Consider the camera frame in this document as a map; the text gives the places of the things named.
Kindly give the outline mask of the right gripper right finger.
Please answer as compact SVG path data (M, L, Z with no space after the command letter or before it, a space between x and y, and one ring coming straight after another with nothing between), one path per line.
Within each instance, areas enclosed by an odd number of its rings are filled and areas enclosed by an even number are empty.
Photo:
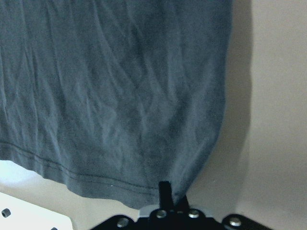
M178 202L177 209L178 210L189 210L189 202L188 202L186 195L182 197L180 201Z

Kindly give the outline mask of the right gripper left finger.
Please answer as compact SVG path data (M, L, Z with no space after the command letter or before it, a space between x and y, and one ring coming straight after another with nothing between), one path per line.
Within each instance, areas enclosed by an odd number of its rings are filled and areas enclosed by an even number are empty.
M173 209L172 188L168 181L159 182L159 206L162 210Z

